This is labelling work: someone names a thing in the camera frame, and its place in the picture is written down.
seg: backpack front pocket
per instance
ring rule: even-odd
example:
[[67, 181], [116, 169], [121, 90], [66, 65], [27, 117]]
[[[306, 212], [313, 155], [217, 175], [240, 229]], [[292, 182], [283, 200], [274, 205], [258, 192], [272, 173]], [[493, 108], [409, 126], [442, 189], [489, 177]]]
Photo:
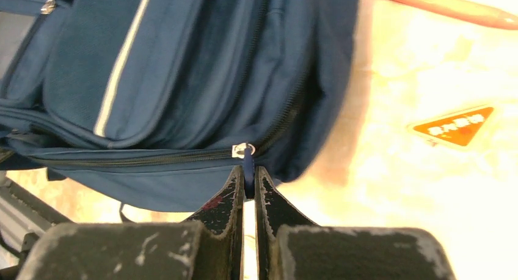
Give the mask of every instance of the backpack front pocket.
[[263, 1], [76, 0], [46, 74], [47, 112], [104, 148], [203, 148], [250, 69]]
[[0, 0], [0, 106], [32, 108], [67, 7], [54, 0]]

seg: backpack strap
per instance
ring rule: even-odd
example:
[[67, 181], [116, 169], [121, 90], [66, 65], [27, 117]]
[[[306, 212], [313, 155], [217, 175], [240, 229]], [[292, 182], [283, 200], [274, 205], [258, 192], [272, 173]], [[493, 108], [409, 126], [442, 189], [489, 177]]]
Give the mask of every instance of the backpack strap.
[[123, 202], [121, 202], [120, 207], [119, 207], [119, 217], [120, 217], [121, 222], [122, 223], [135, 223], [132, 220], [128, 219], [128, 217], [126, 217], [126, 215], [124, 215], [124, 213], [122, 212], [124, 205], [125, 204]]
[[61, 181], [67, 179], [66, 176], [59, 174], [58, 172], [47, 168], [47, 180], [48, 181]]

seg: tiled floor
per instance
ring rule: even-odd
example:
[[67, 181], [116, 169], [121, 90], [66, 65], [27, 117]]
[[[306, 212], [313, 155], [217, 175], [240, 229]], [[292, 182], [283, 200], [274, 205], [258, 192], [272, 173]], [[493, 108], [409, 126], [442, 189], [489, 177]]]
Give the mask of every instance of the tiled floor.
[[[516, 0], [472, 1], [518, 13]], [[424, 228], [460, 280], [518, 280], [518, 32], [362, 0], [356, 39], [335, 129], [307, 173], [281, 192], [320, 224]], [[405, 129], [483, 104], [500, 112], [469, 151], [433, 147]], [[9, 176], [75, 221], [119, 220], [118, 202], [75, 182], [49, 183], [43, 171]], [[126, 213], [136, 221], [188, 216]], [[253, 279], [253, 240], [247, 244]]]

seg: worn black surface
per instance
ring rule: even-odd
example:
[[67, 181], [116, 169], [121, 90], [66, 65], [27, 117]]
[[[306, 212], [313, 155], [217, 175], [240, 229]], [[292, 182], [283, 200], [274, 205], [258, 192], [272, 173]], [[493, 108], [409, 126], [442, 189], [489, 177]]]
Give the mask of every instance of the worn black surface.
[[283, 227], [282, 279], [452, 280], [429, 233], [406, 228]]
[[[226, 184], [200, 210], [185, 221], [200, 221], [218, 240], [202, 237], [193, 279], [239, 279], [243, 273], [244, 177], [241, 166], [232, 169]], [[197, 274], [201, 267], [225, 267], [219, 274]]]
[[33, 247], [20, 280], [238, 279], [243, 177], [182, 223], [73, 224], [51, 228]]
[[282, 225], [316, 224], [293, 207], [274, 187], [264, 167], [255, 170], [255, 220], [259, 280], [273, 279], [272, 270], [278, 267], [278, 257], [272, 247]]
[[73, 224], [36, 243], [19, 280], [190, 279], [203, 225]]

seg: warning sign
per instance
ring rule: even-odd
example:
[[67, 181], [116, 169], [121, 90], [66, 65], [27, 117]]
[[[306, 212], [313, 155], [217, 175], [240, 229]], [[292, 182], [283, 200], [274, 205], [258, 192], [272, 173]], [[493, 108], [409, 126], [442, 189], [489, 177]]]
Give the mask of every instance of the warning sign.
[[467, 147], [494, 111], [492, 106], [478, 107], [411, 125], [410, 130], [436, 143]]

